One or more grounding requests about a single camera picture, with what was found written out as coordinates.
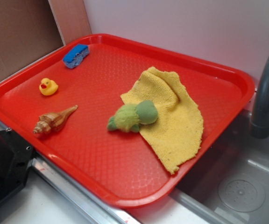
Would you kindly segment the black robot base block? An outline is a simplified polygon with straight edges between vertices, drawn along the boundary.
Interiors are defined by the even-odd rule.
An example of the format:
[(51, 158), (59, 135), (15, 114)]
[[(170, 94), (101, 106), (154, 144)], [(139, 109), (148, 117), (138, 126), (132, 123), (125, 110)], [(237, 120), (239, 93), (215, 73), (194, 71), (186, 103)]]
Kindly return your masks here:
[(17, 132), (0, 131), (0, 205), (25, 187), (34, 154)]

